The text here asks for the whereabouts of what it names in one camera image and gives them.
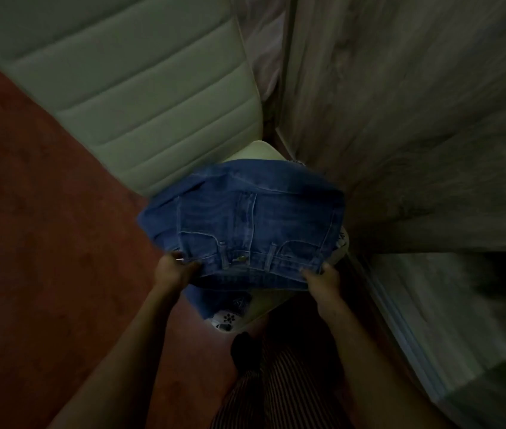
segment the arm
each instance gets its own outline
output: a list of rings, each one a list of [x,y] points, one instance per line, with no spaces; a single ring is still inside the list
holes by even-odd
[[[380,352],[342,301],[338,271],[326,263],[323,270],[322,275],[303,270],[303,275],[319,314],[335,339],[354,402],[366,427],[455,427]]]
[[[49,428],[144,428],[169,313],[199,267],[160,259],[140,311]]]

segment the padded backrest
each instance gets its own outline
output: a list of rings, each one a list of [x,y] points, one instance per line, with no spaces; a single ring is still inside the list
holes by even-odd
[[[229,0],[0,0],[0,70],[142,195],[261,138]]]

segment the hand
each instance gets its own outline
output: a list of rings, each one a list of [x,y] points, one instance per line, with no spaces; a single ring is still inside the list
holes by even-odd
[[[200,262],[184,264],[181,260],[182,252],[165,253],[157,263],[155,280],[156,288],[165,293],[179,294],[185,288],[195,273],[201,268]]]
[[[323,273],[315,274],[309,269],[302,269],[301,274],[308,284],[308,292],[315,299],[320,317],[333,310],[339,304],[344,304],[340,296],[340,274],[329,263],[323,263]]]

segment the striped pants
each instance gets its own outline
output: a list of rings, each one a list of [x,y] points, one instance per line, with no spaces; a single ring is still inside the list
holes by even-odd
[[[352,428],[336,398],[290,346],[264,337],[261,348],[259,369],[237,380],[211,429]]]

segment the belt loop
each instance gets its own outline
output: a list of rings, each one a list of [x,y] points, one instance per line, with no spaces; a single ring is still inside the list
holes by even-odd
[[[221,252],[221,267],[229,269],[229,260],[227,259],[227,246],[224,242],[219,242],[219,251]]]
[[[273,256],[275,255],[276,251],[277,251],[277,244],[272,243],[271,248],[269,248],[269,253],[267,254],[267,260],[265,260],[264,270],[266,272],[269,272],[269,270],[271,269],[271,263],[273,262]]]

